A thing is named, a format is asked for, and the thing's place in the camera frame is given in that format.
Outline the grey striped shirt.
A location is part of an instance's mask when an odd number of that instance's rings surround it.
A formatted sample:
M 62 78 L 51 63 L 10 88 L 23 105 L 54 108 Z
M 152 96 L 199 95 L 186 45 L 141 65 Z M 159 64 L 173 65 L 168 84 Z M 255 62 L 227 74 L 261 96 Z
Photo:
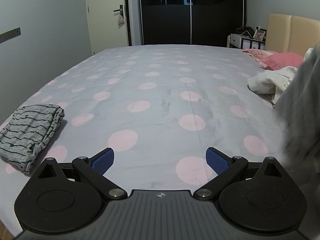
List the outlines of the grey striped shirt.
M 276 111 L 285 125 L 287 157 L 295 163 L 311 161 L 319 173 L 319 45 L 307 54 Z

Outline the folded grey striped garment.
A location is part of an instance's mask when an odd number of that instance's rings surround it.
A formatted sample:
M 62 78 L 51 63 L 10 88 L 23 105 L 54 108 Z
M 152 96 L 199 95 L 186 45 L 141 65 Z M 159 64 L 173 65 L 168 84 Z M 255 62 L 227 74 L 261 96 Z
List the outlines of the folded grey striped garment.
M 64 116 L 64 109 L 59 105 L 35 104 L 16 109 L 1 128 L 1 158 L 24 174 L 30 174 Z

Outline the grey pink-dotted bed sheet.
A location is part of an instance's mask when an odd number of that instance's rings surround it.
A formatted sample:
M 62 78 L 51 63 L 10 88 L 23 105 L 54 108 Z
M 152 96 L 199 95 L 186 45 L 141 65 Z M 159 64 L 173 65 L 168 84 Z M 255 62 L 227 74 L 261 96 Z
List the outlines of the grey pink-dotted bed sheet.
M 17 239 L 302 239 L 301 191 L 280 165 L 282 127 L 247 78 L 248 55 L 207 46 L 108 49 L 54 78 L 22 106 L 65 116 L 31 175 L 1 160 L 1 221 Z M 194 192 L 217 174 L 216 148 L 248 160 L 215 200 Z M 106 200 L 72 167 L 105 148 Z

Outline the white ribbed garment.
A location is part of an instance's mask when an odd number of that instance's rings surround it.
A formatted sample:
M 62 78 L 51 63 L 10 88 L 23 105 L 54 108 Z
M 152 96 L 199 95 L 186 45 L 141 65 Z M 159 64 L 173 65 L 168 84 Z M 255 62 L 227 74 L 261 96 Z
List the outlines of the white ribbed garment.
M 275 105 L 287 89 L 298 68 L 287 66 L 280 70 L 265 70 L 247 79 L 249 89 L 259 95 L 267 95 Z

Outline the pink pillow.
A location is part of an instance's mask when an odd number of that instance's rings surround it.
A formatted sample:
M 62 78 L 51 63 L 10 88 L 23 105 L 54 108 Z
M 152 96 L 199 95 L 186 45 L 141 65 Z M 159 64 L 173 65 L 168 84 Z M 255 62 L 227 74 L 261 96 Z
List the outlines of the pink pillow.
M 244 49 L 242 52 L 253 57 L 265 70 L 280 70 L 288 66 L 298 68 L 304 60 L 304 57 L 292 52 L 278 53 L 260 49 Z

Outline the framed photo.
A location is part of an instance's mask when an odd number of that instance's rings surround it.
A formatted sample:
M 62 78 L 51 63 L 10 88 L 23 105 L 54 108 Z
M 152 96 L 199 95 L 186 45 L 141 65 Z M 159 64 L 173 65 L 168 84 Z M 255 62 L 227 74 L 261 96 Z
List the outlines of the framed photo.
M 264 37 L 265 37 L 266 31 L 264 30 L 260 30 L 260 29 L 256 29 L 253 39 L 258 40 L 258 41 L 263 41 Z

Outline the beige padded headboard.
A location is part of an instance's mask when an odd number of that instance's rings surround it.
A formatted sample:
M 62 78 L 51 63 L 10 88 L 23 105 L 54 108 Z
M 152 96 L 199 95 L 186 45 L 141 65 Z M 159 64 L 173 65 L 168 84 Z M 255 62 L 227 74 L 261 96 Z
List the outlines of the beige padded headboard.
M 301 56 L 319 43 L 319 21 L 283 14 L 269 14 L 265 48 Z

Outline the black sliding wardrobe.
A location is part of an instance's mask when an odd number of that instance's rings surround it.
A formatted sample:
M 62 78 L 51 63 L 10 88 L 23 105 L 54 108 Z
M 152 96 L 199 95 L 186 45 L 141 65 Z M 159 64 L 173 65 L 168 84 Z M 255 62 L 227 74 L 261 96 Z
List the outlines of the black sliding wardrobe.
M 225 47 L 245 25 L 246 0 L 140 0 L 140 15 L 144 45 Z

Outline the cream door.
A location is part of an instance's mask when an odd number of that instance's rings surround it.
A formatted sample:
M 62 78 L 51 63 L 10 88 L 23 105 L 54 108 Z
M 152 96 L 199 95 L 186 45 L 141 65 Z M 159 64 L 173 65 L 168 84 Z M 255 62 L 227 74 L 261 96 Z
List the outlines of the cream door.
M 93 54 L 105 49 L 127 47 L 125 0 L 86 0 L 89 40 Z M 113 11 L 124 6 L 124 16 Z

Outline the grey wall bracket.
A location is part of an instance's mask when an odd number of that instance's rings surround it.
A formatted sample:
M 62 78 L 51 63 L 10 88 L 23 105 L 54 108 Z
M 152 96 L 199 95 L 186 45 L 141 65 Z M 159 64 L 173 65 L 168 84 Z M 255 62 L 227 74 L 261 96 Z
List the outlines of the grey wall bracket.
M 0 35 L 0 43 L 16 38 L 21 35 L 21 29 L 15 28 Z

